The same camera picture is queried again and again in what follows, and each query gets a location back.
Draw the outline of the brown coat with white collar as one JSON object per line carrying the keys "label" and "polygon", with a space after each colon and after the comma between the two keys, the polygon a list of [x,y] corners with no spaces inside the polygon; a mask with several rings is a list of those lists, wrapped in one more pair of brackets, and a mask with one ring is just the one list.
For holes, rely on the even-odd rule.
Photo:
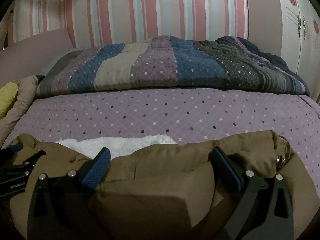
{"label": "brown coat with white collar", "polygon": [[[209,155],[217,146],[246,170],[265,178],[283,176],[293,210],[293,239],[297,239],[318,211],[319,197],[299,156],[274,131],[183,146],[156,144],[111,158],[95,189],[99,209],[95,239],[221,239],[219,232],[235,202],[215,183]],[[9,202],[13,223],[26,239],[38,176],[64,176],[92,160],[60,144],[21,134],[3,152],[4,165],[20,165],[40,150],[47,154],[36,163],[25,191]]]}

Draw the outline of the yellow round cushion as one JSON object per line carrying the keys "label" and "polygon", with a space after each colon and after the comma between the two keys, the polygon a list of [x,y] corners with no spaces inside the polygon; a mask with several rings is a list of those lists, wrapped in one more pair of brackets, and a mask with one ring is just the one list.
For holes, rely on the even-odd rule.
{"label": "yellow round cushion", "polygon": [[9,109],[9,107],[11,106],[11,104],[13,103],[13,101],[16,98],[18,92],[18,85],[16,83],[13,82],[9,82],[6,85],[4,85],[1,90],[0,90],[0,115],[1,115],[1,119],[3,119]]}

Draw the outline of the beige pink pillow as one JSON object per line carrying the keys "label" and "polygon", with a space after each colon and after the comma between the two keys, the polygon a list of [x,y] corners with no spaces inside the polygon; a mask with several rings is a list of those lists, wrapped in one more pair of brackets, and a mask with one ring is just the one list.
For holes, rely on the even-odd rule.
{"label": "beige pink pillow", "polygon": [[39,80],[35,75],[25,77],[18,81],[18,90],[14,103],[8,110],[6,116],[1,119],[1,147],[13,131],[18,120],[20,120],[33,103],[38,83]]}

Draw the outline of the purple dotted bedspread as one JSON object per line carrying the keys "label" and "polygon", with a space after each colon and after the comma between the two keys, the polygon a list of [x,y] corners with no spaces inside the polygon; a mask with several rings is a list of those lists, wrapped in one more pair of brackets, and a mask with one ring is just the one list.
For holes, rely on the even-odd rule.
{"label": "purple dotted bedspread", "polygon": [[179,144],[273,130],[319,185],[319,105],[307,96],[197,89],[143,89],[37,99],[7,137],[40,141],[163,134]]}

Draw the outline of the striped patchwork folded quilt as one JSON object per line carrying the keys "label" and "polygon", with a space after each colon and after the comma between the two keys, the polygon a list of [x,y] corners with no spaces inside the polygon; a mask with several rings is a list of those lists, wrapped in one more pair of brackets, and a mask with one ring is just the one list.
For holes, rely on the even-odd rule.
{"label": "striped patchwork folded quilt", "polygon": [[214,41],[157,36],[131,44],[75,49],[54,60],[39,97],[156,87],[212,87],[309,95],[305,81],[279,56],[235,36]]}

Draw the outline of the white wardrobe with stickers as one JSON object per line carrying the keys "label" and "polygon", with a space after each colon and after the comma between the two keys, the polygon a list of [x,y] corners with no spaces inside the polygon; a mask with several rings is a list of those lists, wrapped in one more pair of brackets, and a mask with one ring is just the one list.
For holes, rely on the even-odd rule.
{"label": "white wardrobe with stickers", "polygon": [[319,95],[319,15],[309,0],[280,0],[283,37],[281,57]]}

